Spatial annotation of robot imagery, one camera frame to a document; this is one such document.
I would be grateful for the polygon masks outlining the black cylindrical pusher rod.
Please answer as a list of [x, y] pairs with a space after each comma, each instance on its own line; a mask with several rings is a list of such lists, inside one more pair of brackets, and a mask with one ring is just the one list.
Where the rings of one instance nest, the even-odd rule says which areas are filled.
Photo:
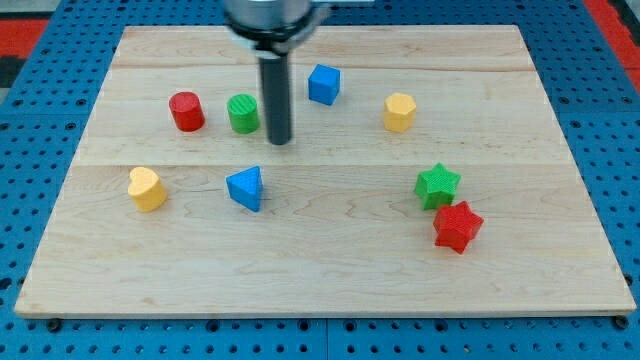
[[273, 145], [285, 145], [292, 138], [288, 55], [260, 58], [259, 75], [267, 139]]

